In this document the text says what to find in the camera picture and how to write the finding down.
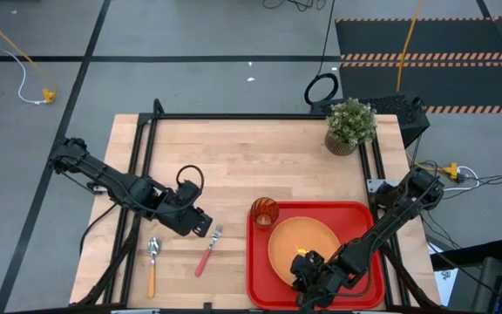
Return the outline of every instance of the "wooden tabletop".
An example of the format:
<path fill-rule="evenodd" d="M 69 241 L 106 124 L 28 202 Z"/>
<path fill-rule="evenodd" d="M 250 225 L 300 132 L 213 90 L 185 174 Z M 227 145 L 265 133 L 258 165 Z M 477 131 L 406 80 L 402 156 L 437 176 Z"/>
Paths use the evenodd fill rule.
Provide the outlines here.
<path fill-rule="evenodd" d="M 115 117 L 105 162 L 119 171 L 127 171 L 137 117 Z M 400 181 L 409 169 L 397 118 L 377 115 L 376 120 L 385 173 L 388 179 Z M 248 299 L 245 278 L 246 217 L 255 199 L 268 196 L 277 201 L 359 201 L 367 205 L 359 153 L 356 150 L 345 157 L 331 154 L 324 147 L 326 132 L 324 120 L 160 120 L 150 175 L 175 188 L 175 175 L 181 167 L 199 166 L 206 181 L 195 205 L 213 217 L 211 229 L 221 223 L 224 231 L 203 275 L 197 278 L 193 273 L 210 237 L 182 237 L 158 222 L 143 220 L 128 306 L 202 308 L 203 303 L 211 302 L 216 309 L 256 307 Z M 144 159 L 146 135 L 142 143 L 137 174 Z M 367 147 L 376 177 L 370 145 Z M 182 178 L 199 182 L 192 170 L 184 172 Z M 110 205 L 107 195 L 97 196 L 91 221 Z M 119 210 L 114 210 L 86 237 L 72 302 L 88 293 L 110 262 L 118 216 Z M 146 296 L 150 267 L 146 242 L 151 236 L 162 241 L 154 298 Z M 420 219 L 406 223 L 398 240 L 405 267 L 428 297 L 440 304 Z M 116 282 L 121 283 L 122 268 L 117 276 Z M 400 304 L 393 271 L 390 276 L 395 304 Z M 119 299 L 120 285 L 116 284 L 114 300 Z"/>

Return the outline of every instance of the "potted plant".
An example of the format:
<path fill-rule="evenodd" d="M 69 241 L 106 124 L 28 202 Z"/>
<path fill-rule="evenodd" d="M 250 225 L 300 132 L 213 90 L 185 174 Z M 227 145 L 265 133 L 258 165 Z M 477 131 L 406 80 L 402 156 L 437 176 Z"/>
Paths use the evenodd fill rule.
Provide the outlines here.
<path fill-rule="evenodd" d="M 373 140 L 377 134 L 375 110 L 370 104 L 348 99 L 332 106 L 332 114 L 327 118 L 329 130 L 324 137 L 328 150 L 338 156 L 354 152 L 358 144 Z"/>

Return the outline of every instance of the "concrete floor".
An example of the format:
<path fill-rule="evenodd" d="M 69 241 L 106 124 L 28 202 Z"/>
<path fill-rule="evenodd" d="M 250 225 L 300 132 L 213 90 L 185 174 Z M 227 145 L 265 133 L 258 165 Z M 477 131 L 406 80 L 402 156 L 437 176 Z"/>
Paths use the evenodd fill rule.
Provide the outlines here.
<path fill-rule="evenodd" d="M 502 15 L 502 0 L 485 1 L 492 15 Z M 0 1 L 0 27 L 30 55 L 82 56 L 101 4 L 102 0 Z M 416 4 L 417 0 L 339 0 L 334 18 L 411 17 Z M 289 3 L 266 10 L 261 0 L 112 0 L 94 54 L 319 55 L 328 14 L 329 6 L 301 13 Z M 421 16 L 481 13 L 472 0 L 426 0 Z M 334 27 L 327 51 L 338 54 Z M 41 66 L 58 78 L 59 95 L 49 106 L 22 103 L 16 94 L 20 68 L 0 63 L 0 286 L 79 63 Z M 326 64 L 324 72 L 333 66 Z M 85 138 L 90 151 L 103 158 L 113 116 L 150 111 L 155 97 L 170 113 L 305 113 L 302 92 L 317 68 L 316 62 L 92 63 L 66 134 Z M 43 87 L 30 71 L 24 95 L 41 98 Z M 315 93 L 326 94 L 328 88 L 320 85 Z M 456 161 L 480 175 L 502 174 L 502 115 L 437 114 L 429 119 L 431 128 L 422 139 L 419 160 L 443 165 Z M 91 195 L 52 176 L 7 311 L 67 305 L 78 241 L 91 207 Z M 502 186 L 444 201 L 433 213 L 461 245 L 501 239 Z M 471 297 L 464 290 L 453 292 L 451 304 L 459 309 Z"/>

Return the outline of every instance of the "orange cup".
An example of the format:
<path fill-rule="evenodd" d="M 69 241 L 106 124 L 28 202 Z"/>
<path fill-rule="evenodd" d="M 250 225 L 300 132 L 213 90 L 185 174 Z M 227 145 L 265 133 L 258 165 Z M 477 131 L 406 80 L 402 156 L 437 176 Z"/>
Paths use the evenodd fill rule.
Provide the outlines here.
<path fill-rule="evenodd" d="M 251 205 L 251 218 L 259 227 L 268 228 L 272 226 L 278 219 L 279 214 L 278 203 L 268 197 L 261 197 Z"/>

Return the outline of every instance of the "spoon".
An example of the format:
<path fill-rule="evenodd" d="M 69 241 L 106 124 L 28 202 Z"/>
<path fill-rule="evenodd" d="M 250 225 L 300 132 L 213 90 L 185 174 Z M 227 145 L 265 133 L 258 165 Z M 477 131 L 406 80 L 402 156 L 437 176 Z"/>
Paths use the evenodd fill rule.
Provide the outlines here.
<path fill-rule="evenodd" d="M 148 240 L 148 244 L 146 245 L 146 249 L 148 250 L 148 254 L 150 254 L 151 262 L 150 262 L 150 276 L 148 278 L 148 297 L 154 297 L 154 282 L 156 281 L 156 256 L 160 252 L 160 241 L 156 239 L 154 236 Z"/>

